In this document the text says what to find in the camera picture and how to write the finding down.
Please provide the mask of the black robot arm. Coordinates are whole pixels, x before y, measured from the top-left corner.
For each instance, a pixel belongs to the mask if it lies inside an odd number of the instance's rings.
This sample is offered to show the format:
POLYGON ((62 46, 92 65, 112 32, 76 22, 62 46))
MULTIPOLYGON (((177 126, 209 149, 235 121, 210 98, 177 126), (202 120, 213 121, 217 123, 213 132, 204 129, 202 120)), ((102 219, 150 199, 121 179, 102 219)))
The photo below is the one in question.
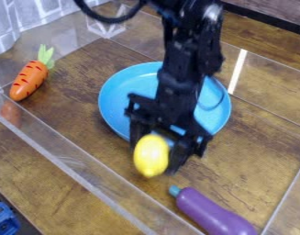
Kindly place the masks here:
POLYGON ((201 156, 212 134, 198 124, 193 112, 202 81, 222 63, 220 0, 149 0, 157 7, 164 28, 165 55, 157 70, 157 91, 153 98, 130 94, 125 115, 129 117, 129 145, 154 129, 174 136, 166 173, 173 174, 193 154, 201 156))

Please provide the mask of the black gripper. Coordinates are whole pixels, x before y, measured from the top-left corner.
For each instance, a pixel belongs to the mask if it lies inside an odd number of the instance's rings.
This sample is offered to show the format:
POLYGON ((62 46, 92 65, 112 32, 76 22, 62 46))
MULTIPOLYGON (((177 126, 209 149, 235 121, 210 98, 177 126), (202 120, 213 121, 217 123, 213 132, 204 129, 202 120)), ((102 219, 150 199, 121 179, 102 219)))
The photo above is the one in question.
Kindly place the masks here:
POLYGON ((184 135, 176 138, 169 153, 168 175, 177 172, 190 155, 202 156, 206 144, 213 138, 193 116, 202 81, 201 75, 185 74, 180 77, 178 73, 172 74, 158 69, 154 98, 128 94, 125 115, 129 117, 132 150, 140 138, 154 128, 169 131, 170 126, 176 126, 184 131, 184 135))

